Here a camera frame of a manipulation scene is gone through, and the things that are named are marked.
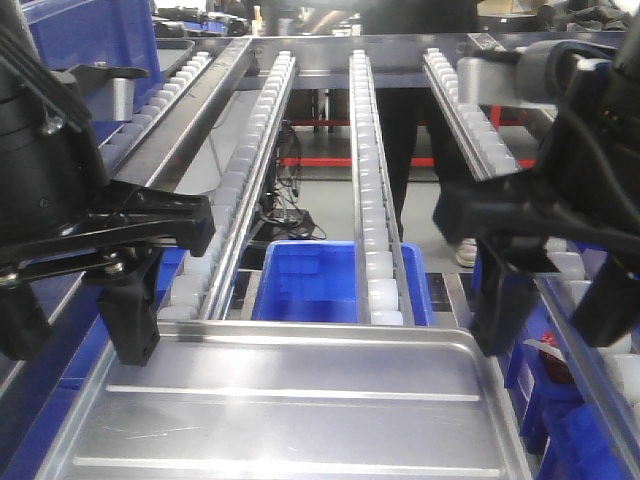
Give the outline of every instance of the white shoe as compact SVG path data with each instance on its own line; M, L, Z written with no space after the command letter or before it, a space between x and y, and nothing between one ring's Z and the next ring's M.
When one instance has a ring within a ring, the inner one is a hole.
M478 245L475 239L465 238L462 243L456 247L456 263L461 267L472 268L476 263L476 254L478 253Z

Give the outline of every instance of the floor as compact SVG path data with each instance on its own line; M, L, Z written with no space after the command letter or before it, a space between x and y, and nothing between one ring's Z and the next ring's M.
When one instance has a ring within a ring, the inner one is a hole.
M522 127L502 127L505 143L518 158L535 158L537 144ZM303 157L349 157L349 130L338 127L333 133L326 128L297 129ZM429 138L424 129L419 133L416 157L431 156ZM350 169L345 167L305 167L300 187L299 207L308 210L314 222L322 227L330 240L353 239L353 193ZM404 240L418 245L427 272L454 273L468 271L458 266L454 250L448 245L431 220L440 188L431 168L415 167L402 215Z

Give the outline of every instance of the metal tray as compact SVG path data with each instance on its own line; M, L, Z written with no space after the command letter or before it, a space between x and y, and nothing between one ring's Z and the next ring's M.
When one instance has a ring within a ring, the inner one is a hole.
M164 324L108 347L38 479L530 479L495 360L462 330Z

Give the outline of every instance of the black pants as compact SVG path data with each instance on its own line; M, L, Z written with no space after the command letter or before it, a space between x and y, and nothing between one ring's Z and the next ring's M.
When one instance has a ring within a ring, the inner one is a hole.
M440 183L468 180L472 176L430 89L384 88L376 91L376 97L393 205L402 234L400 219L421 119L427 122Z

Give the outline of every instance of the bolt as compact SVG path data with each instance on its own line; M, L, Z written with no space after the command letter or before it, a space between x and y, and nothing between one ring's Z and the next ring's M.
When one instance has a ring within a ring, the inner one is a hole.
M0 273L0 287L13 285L18 282L18 272L14 271L12 268L3 270L4 271Z
M104 267L104 271L107 275L117 275L124 272L124 262L117 262L113 265L107 265Z
M48 117L45 124L42 126L42 134L49 137L58 133L64 127L64 120L62 118Z

